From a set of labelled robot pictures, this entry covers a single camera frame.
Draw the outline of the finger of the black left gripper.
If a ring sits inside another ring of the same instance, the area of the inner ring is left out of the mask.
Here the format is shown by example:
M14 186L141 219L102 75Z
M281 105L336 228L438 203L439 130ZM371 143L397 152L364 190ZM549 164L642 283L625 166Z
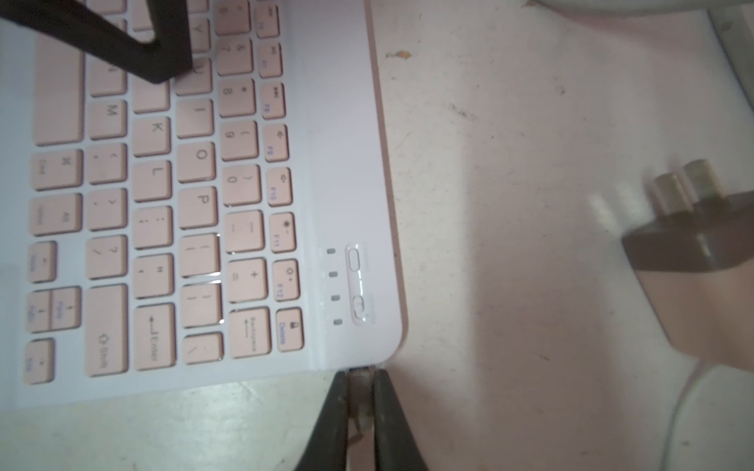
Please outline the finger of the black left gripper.
M1 17L58 39L152 84L192 70L188 6L149 1L154 39L140 42L72 0L3 1Z

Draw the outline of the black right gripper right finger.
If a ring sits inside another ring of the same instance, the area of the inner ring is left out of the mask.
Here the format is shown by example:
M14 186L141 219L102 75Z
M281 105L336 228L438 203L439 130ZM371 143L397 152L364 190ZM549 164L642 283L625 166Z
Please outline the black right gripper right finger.
M374 374L372 399L375 469L428 471L390 375L384 369Z

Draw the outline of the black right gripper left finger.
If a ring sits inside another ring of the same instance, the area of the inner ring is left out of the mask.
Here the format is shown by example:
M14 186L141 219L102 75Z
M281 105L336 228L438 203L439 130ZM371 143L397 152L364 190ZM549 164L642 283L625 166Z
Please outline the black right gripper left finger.
M348 374L338 372L296 471L344 471L347 468L349 396Z

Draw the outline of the pink keyboard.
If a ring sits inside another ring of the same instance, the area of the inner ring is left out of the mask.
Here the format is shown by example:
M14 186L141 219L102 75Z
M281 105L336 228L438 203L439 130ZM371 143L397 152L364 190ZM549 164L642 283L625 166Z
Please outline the pink keyboard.
M151 84L1 24L1 406L389 359L406 333L371 6L192 1Z

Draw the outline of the pink charger adapter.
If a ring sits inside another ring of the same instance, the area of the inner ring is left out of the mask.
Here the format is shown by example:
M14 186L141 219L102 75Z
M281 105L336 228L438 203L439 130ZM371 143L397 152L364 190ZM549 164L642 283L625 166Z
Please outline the pink charger adapter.
M656 178L660 215L622 247L670 342L699 359L753 368L753 193L724 194L711 164Z

